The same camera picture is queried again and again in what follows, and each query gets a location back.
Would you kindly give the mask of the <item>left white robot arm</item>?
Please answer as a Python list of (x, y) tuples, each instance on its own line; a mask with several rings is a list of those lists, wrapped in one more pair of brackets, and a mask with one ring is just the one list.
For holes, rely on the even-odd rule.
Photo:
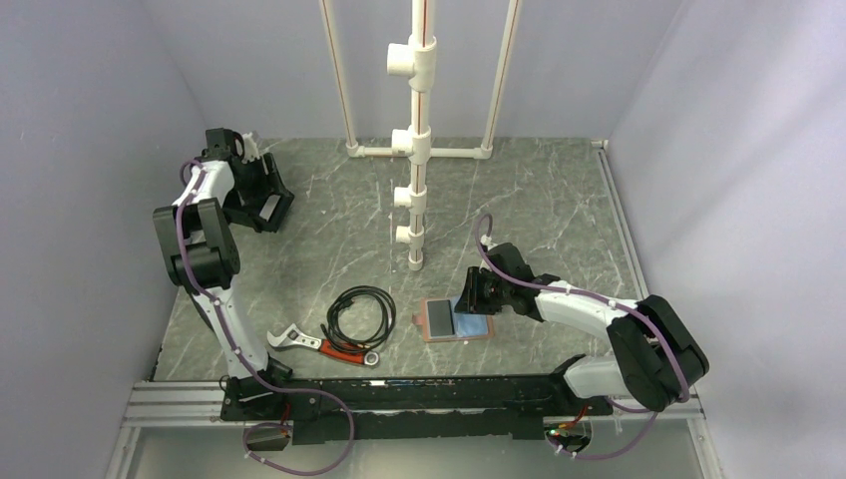
[(220, 343), (230, 379), (253, 380), (247, 406), (263, 419), (286, 405), (290, 367), (272, 358), (238, 292), (241, 260), (233, 226), (278, 232), (295, 198), (256, 132), (209, 129), (201, 153), (180, 168), (183, 190), (153, 212), (171, 282), (190, 297)]

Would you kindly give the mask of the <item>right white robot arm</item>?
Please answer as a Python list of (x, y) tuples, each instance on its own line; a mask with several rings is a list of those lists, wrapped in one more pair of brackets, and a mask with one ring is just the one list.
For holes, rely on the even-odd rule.
[(558, 371), (562, 379), (549, 391), (559, 412), (573, 414), (588, 399), (610, 396), (662, 412), (688, 401), (691, 386), (708, 372), (706, 355), (665, 298), (606, 297), (555, 275), (533, 273), (509, 242), (477, 248), (483, 263), (468, 269), (456, 312), (495, 315), (509, 307), (609, 345), (610, 354), (574, 358)]

